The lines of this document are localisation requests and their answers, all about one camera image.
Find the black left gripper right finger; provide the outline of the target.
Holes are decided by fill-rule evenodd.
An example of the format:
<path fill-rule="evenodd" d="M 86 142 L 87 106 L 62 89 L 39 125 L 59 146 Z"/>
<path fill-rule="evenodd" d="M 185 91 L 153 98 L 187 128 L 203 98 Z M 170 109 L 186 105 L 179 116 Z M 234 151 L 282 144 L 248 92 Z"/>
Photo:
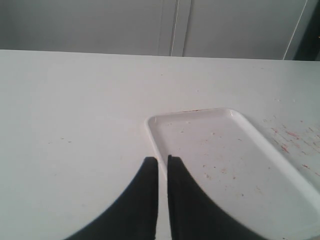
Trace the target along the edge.
<path fill-rule="evenodd" d="M 173 240 L 239 240 L 240 226 L 195 182 L 181 158 L 167 158 L 167 198 Z"/>

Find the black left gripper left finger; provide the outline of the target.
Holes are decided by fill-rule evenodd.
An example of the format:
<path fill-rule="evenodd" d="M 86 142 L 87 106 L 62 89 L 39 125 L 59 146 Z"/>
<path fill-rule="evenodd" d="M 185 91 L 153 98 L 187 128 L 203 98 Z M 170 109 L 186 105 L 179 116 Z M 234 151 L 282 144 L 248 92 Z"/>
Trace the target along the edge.
<path fill-rule="evenodd" d="M 138 172 L 100 216 L 68 240 L 154 240 L 159 209 L 159 166 L 146 157 Z"/>

